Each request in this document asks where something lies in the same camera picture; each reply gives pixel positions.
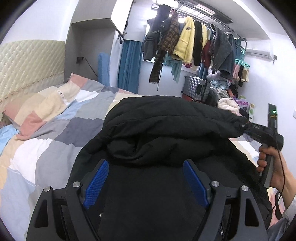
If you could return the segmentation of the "person's right hand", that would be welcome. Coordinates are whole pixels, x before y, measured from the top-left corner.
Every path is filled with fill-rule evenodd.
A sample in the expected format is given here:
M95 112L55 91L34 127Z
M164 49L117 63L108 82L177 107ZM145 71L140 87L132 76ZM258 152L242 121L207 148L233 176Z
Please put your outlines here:
M284 185L284 174L288 170L287 163L281 153L274 147L266 147L264 145L259 147L259 160L257 161L257 171L263 172L267 167L267 156L272 156L273 163L273 175L270 181L270 186L281 191Z

